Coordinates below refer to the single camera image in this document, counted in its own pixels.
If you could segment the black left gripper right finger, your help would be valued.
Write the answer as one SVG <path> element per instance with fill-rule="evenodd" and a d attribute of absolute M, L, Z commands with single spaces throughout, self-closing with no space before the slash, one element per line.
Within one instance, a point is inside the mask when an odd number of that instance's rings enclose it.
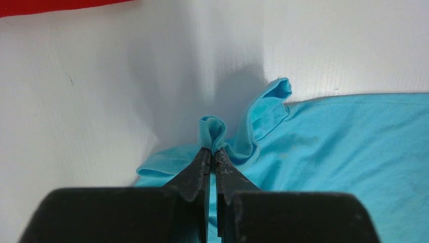
<path fill-rule="evenodd" d="M 230 161 L 214 155 L 218 236 L 222 242 L 379 242 L 372 220 L 352 194 L 269 192 Z"/>

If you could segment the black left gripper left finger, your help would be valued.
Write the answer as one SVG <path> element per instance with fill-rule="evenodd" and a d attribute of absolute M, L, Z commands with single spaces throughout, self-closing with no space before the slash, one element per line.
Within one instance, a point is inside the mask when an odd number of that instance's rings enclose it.
<path fill-rule="evenodd" d="M 161 187 L 60 188 L 40 203 L 21 242 L 207 242 L 209 149 Z"/>

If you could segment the cyan t-shirt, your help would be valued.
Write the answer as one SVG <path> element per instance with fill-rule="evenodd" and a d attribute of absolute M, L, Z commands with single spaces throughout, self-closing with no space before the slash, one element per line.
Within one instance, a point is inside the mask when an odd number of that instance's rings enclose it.
<path fill-rule="evenodd" d="M 201 147 L 226 150 L 269 191 L 355 195 L 382 242 L 428 242 L 428 94 L 362 94 L 285 104 L 280 78 L 254 99 L 235 134 L 215 116 L 199 120 L 198 143 L 148 157 L 137 187 L 162 186 Z"/>

